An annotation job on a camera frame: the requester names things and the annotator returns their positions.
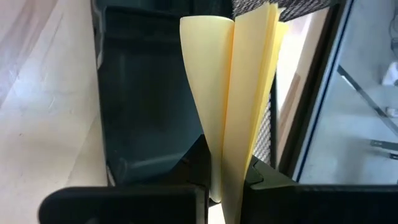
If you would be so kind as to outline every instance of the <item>wooden surface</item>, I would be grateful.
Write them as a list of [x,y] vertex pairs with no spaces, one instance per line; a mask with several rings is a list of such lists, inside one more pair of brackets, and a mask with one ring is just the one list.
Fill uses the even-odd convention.
[[[278,142],[281,141],[281,137],[286,138],[286,136],[283,135],[284,131],[286,129],[290,130],[292,121],[290,121],[288,123],[287,120],[289,119],[290,114],[295,113],[295,110],[293,110],[292,107],[293,107],[294,101],[297,100],[295,96],[299,94],[299,93],[297,93],[299,83],[300,83],[300,75],[296,74],[293,76],[292,84],[289,88],[289,91],[287,92],[287,97],[285,99],[285,103],[284,103],[282,110],[280,111],[280,114],[279,114],[278,128],[277,128]],[[282,157],[283,150],[284,149],[282,149],[280,147],[277,148],[277,155],[276,155],[277,163],[280,162],[280,158]]]
[[0,223],[105,185],[90,0],[0,0]]

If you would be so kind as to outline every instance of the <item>metal frame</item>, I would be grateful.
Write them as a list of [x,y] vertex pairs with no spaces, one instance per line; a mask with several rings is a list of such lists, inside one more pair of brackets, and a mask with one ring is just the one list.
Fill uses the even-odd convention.
[[277,155],[277,146],[278,146],[278,137],[277,137],[277,125],[278,125],[278,104],[277,104],[277,89],[276,85],[277,84],[277,76],[275,74],[274,81],[272,82],[271,86],[271,97],[270,97],[270,112],[271,112],[271,117],[270,117],[270,124],[271,124],[271,144],[270,144],[270,165],[272,168],[276,168],[276,155]]
[[282,154],[279,171],[299,182],[320,109],[328,93],[354,0],[330,8]]

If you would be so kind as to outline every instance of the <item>black plastic part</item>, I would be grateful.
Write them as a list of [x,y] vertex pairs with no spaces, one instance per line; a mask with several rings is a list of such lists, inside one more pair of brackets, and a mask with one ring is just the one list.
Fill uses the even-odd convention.
[[271,86],[271,92],[270,92],[270,112],[271,112],[271,117],[270,117],[270,133],[271,133],[271,145],[269,147],[270,149],[270,158],[269,162],[272,168],[276,168],[276,163],[277,163],[277,145],[278,145],[278,95],[277,95],[277,75],[275,74],[274,81],[272,82]]
[[298,185],[253,157],[241,223],[396,223],[397,200],[396,185]]
[[40,206],[41,224],[206,223],[206,193],[195,185],[75,187]]
[[169,172],[203,133],[180,45],[180,16],[106,9],[98,71],[106,160],[116,185]]
[[210,151],[201,135],[171,172],[132,187],[78,187],[49,195],[41,224],[207,223]]
[[95,4],[99,10],[109,6],[120,6],[180,15],[232,17],[231,0],[95,0]]

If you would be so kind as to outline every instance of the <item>metal mesh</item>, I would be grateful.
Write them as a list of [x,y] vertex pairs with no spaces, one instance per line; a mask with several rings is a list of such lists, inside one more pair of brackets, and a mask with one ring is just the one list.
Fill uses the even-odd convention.
[[232,0],[233,14],[239,16],[260,7],[267,1],[277,2],[279,7],[285,8],[280,15],[280,21],[285,22],[337,4],[341,0]]
[[270,165],[271,158],[271,95],[264,116],[262,117],[259,135],[253,155]]

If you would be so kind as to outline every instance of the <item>paper sheet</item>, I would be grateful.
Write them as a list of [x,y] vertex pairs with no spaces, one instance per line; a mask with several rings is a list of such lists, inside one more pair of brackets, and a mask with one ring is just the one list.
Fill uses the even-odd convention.
[[[278,61],[278,55],[279,55],[279,50],[280,46],[282,45],[282,39],[283,36],[285,35],[287,31],[287,24],[284,24],[283,22],[276,22],[276,29],[275,29],[275,35],[274,35],[274,41],[273,41],[273,46],[271,48],[271,54],[268,59],[269,64],[267,65],[266,69],[264,69],[264,72],[266,75],[264,76],[266,81],[264,82],[264,86],[262,86],[261,90],[261,96],[260,100],[258,103],[260,103],[260,107],[257,110],[258,113],[256,114],[256,118],[254,120],[255,126],[252,129],[253,135],[252,135],[252,142],[251,142],[251,154],[254,150],[254,147],[256,146],[256,141],[257,137],[259,135],[260,131],[260,125],[262,121],[262,116],[265,113],[266,107],[268,105],[268,99],[269,99],[269,93],[271,92],[271,86],[272,82],[275,77],[275,71],[276,71],[276,66],[277,66],[277,61]],[[249,168],[249,163],[250,160],[247,161],[246,163],[246,170]]]
[[254,96],[254,106],[252,108],[252,115],[251,115],[251,135],[250,135],[250,149],[254,149],[254,144],[256,143],[256,139],[254,135],[257,133],[255,127],[257,124],[257,121],[259,120],[259,117],[262,116],[264,113],[261,114],[260,112],[260,107],[263,105],[263,95],[264,95],[264,90],[266,89],[266,86],[268,83],[272,83],[274,79],[274,74],[270,75],[268,73],[268,69],[271,64],[270,58],[272,57],[272,47],[274,45],[275,41],[275,31],[276,31],[276,25],[277,25],[277,6],[276,5],[271,5],[269,7],[269,19],[268,19],[268,24],[267,24],[267,31],[266,31],[266,41],[265,41],[265,46],[263,50],[263,56],[262,56],[262,62],[261,62],[261,67],[259,71],[259,77],[257,79],[257,87],[256,87],[256,94]]
[[210,195],[221,200],[221,152],[234,22],[224,17],[184,17],[180,36],[185,70],[211,152]]
[[222,206],[225,222],[239,223],[246,163],[251,157],[252,108],[263,63],[270,5],[235,19],[231,76],[224,131]]

